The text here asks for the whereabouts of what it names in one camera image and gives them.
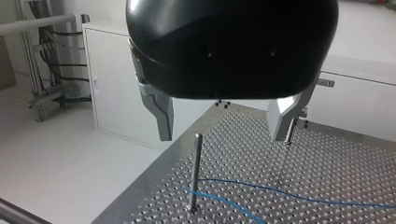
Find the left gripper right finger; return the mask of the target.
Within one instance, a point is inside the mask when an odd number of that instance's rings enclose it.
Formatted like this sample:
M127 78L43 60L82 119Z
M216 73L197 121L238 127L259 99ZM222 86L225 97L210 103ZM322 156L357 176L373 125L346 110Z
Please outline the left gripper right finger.
M270 101L267 111L267 124L273 141L284 141L287 138L291 121L297 119L308 105L317 82L318 77L305 90L286 98Z

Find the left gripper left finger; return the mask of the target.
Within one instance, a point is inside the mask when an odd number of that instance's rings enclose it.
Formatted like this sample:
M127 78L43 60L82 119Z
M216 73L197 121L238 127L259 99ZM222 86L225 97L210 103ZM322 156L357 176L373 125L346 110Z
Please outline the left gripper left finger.
M134 62L135 77L144 107L155 117L161 141L173 138L174 108L169 95L157 90L148 83L144 76L142 63L137 56L137 49L131 38L128 39Z

